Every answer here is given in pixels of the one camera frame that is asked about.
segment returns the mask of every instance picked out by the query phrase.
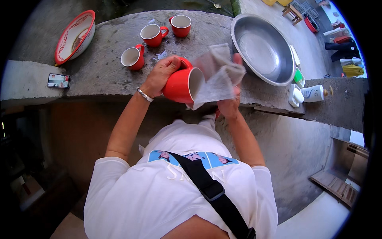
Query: black shoulder strap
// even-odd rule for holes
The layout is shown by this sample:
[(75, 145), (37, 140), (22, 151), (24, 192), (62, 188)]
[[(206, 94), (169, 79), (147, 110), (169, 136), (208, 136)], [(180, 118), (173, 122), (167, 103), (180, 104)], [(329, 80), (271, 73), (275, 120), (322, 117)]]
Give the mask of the black shoulder strap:
[(201, 159), (192, 161), (178, 154), (168, 153), (179, 162), (204, 198), (211, 204), (237, 239), (256, 238), (255, 229), (248, 228), (239, 210), (224, 194), (223, 185), (212, 179), (203, 167)]

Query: water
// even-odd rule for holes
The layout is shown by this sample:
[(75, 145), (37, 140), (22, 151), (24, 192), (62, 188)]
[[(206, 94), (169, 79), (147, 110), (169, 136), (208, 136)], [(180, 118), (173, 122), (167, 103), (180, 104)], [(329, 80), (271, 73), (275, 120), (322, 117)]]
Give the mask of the water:
[[(233, 17), (230, 0), (90, 0), (96, 24), (124, 15), (153, 10), (196, 10)], [(214, 7), (218, 3), (222, 8)]]

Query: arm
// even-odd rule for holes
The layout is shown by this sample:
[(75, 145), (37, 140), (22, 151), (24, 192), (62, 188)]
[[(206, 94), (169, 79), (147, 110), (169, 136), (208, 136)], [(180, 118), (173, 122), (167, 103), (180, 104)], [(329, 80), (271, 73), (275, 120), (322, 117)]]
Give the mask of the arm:
[[(151, 98), (160, 96), (168, 78), (179, 67), (180, 60), (178, 56), (160, 60), (140, 87), (141, 91)], [(128, 161), (128, 155), (149, 105), (150, 102), (139, 92), (136, 92), (131, 97), (114, 126), (106, 148), (105, 157), (115, 156), (126, 162)]]
[[(233, 61), (238, 64), (243, 64), (243, 60), (238, 53), (233, 55)], [(239, 111), (240, 85), (235, 86), (234, 91), (237, 93), (235, 99), (226, 99), (217, 102), (219, 110), (228, 120), (228, 127), (240, 160), (249, 164), (251, 167), (265, 166), (264, 157), (259, 144)]]

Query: yellow container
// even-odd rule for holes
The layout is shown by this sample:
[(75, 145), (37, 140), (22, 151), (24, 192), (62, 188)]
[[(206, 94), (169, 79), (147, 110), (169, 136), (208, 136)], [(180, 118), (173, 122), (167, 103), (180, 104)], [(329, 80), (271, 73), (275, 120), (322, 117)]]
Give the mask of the yellow container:
[(293, 0), (277, 0), (278, 3), (283, 5), (284, 7), (287, 6), (289, 3), (291, 3)]
[(277, 0), (262, 0), (265, 4), (272, 6)]

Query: wooden stool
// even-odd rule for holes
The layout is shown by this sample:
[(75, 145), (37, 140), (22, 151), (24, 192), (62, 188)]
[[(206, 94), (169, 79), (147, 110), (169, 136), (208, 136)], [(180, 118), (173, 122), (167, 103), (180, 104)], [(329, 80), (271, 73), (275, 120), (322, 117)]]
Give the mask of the wooden stool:
[(293, 25), (296, 25), (297, 23), (301, 22), (304, 18), (303, 16), (301, 15), (301, 13), (299, 11), (297, 11), (297, 9), (295, 9), (294, 6), (288, 4), (284, 10), (283, 10), (283, 16), (287, 15), (287, 14), (290, 14), (293, 19), (292, 19), (292, 22), (293, 22)]

